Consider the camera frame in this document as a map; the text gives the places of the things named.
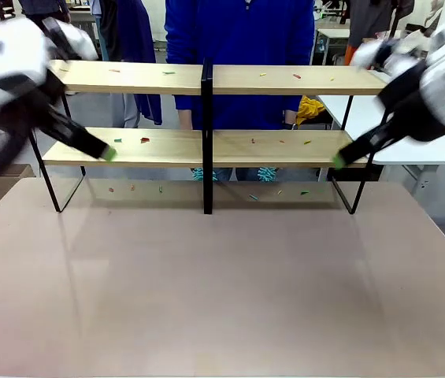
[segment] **table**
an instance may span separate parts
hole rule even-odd
[[[383,73],[375,72],[382,80],[389,78]],[[348,96],[319,96],[326,110],[331,114],[337,124],[342,124],[347,108]],[[377,101],[376,96],[354,96],[350,114],[347,119],[345,131],[352,139],[358,138],[380,124],[384,115],[383,106]],[[408,172],[417,180],[412,193],[420,196],[434,177],[440,165],[445,165],[445,136],[430,143],[419,143],[411,138],[405,138],[393,146],[377,153],[374,164],[393,166],[403,165]],[[385,180],[388,169],[382,173]]]
[[[310,65],[313,64],[313,55],[315,54],[315,50],[317,49],[317,41],[318,41],[318,29],[348,29],[350,30],[350,19],[347,20],[346,24],[340,24],[339,22],[315,20],[315,35],[313,37],[313,46],[311,47],[311,55],[310,55]]]
[[[327,42],[325,43],[325,51],[324,51],[324,60],[322,61],[322,65],[327,63],[327,56],[329,52],[329,45],[331,43],[331,39],[348,39],[350,38],[350,29],[318,29],[318,35],[324,35],[327,37]]]
[[[355,216],[327,183],[216,185],[210,217],[201,199],[85,180],[56,214],[21,180],[0,376],[445,376],[445,237],[398,184],[368,183]]]

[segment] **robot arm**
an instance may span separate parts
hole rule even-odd
[[[401,54],[399,42],[376,41],[362,46],[354,64],[382,65],[390,72],[393,80],[378,95],[390,120],[344,147],[335,159],[339,167],[407,136],[431,142],[445,135],[445,27],[432,36],[425,60]]]
[[[64,59],[98,57],[87,34],[48,19],[46,36],[28,19],[0,23],[0,172],[21,152],[32,128],[91,155],[111,159],[115,150],[56,111],[65,85],[50,71],[55,52]]]

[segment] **blue sweater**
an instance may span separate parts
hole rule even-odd
[[[314,34],[313,0],[166,0],[168,55],[175,64],[308,65]],[[281,127],[283,111],[297,111],[297,96],[215,96],[213,128]],[[200,97],[176,96],[202,128]]]

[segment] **blue jacket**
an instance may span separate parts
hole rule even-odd
[[[313,46],[313,0],[166,0],[168,55],[175,64],[308,65]],[[281,127],[283,111],[297,111],[300,97],[215,96],[213,128]],[[176,96],[202,128],[200,97]]]
[[[117,1],[117,27],[123,61],[156,62],[149,15],[142,0]],[[162,124],[159,94],[135,94],[135,101],[138,111],[146,119]]]

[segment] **shelf board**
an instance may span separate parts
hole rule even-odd
[[[151,130],[142,128],[88,128],[91,134],[117,149],[113,161],[96,160],[57,142],[43,156],[46,165],[85,165],[144,168],[202,167],[199,131]],[[149,138],[141,143],[141,138]],[[215,131],[215,167],[333,167],[332,157],[351,141],[341,131]],[[352,165],[362,167],[365,159]]]
[[[213,68],[216,95],[377,95],[385,85],[371,72],[350,66],[217,65]]]
[[[69,91],[144,95],[201,94],[200,65],[52,61],[51,68]]]
[[[201,65],[53,61],[52,68],[70,91],[201,94]],[[349,66],[216,65],[213,68],[216,95],[377,95],[385,85],[371,72]]]

